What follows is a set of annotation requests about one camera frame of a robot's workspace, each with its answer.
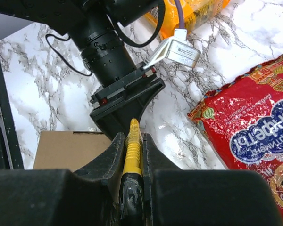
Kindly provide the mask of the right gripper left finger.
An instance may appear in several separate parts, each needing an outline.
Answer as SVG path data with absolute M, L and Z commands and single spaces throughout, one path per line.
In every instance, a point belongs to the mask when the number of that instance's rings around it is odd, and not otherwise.
M 118 226 L 125 155 L 118 133 L 94 160 L 67 169 L 0 169 L 0 226 Z

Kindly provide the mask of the brown cardboard express box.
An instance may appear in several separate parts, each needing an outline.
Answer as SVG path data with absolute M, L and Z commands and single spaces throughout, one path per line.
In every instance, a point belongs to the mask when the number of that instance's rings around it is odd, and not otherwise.
M 80 169 L 103 153 L 111 141 L 100 132 L 43 131 L 34 160 L 34 170 Z

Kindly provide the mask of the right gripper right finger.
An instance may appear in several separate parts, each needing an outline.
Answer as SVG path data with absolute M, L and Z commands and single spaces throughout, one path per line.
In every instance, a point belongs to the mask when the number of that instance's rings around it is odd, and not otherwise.
M 182 170 L 143 136 L 149 226 L 283 226 L 263 177 L 249 170 Z

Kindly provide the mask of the yellow utility knife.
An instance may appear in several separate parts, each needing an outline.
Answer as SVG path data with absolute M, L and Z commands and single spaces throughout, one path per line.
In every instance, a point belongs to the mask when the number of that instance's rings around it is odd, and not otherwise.
M 143 143 L 137 119 L 133 118 L 125 139 L 125 162 L 119 191 L 120 225 L 143 226 Z

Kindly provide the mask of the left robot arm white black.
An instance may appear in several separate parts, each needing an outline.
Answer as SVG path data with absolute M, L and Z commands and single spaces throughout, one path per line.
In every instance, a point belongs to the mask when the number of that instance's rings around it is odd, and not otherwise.
M 100 82 L 90 116 L 109 139 L 128 135 L 131 120 L 140 120 L 165 87 L 153 66 L 135 64 L 125 48 L 144 44 L 121 31 L 154 8 L 158 24 L 149 41 L 163 24 L 166 7 L 161 0 L 0 0 L 0 14 L 46 24 L 74 42 L 86 69 Z

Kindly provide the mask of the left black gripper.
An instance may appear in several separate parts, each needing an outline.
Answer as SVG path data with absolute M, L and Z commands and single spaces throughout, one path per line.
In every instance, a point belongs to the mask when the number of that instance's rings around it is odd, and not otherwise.
M 137 64 L 134 71 L 105 88 L 98 88 L 91 96 L 90 117 L 110 140 L 117 133 L 128 135 L 131 120 L 140 121 L 149 103 L 165 88 L 156 69 L 144 66 L 144 62 Z

